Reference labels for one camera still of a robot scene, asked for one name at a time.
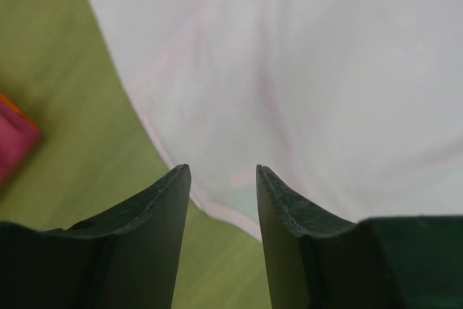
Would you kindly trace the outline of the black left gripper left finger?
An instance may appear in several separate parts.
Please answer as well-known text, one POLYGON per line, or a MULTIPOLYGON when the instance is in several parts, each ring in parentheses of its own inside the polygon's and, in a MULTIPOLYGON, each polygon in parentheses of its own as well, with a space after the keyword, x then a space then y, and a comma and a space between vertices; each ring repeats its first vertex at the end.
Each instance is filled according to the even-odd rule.
POLYGON ((68 229, 1 223, 3 308, 170 308, 190 196, 186 164, 68 229))

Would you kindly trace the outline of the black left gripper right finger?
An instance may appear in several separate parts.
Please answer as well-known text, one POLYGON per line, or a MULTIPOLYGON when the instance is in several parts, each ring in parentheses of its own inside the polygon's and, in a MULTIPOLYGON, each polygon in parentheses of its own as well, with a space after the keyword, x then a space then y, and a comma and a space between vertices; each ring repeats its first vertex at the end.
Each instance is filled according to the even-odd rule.
POLYGON ((462 217, 352 223, 256 169, 273 308, 460 308, 462 217))

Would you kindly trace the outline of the light pink t shirt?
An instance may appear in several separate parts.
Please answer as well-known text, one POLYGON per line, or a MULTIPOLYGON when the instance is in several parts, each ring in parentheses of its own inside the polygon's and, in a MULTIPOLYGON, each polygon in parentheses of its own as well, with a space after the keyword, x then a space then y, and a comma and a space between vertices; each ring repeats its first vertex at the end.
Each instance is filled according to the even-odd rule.
POLYGON ((260 237, 260 164, 350 221, 462 212, 462 0, 89 2, 209 216, 260 237))

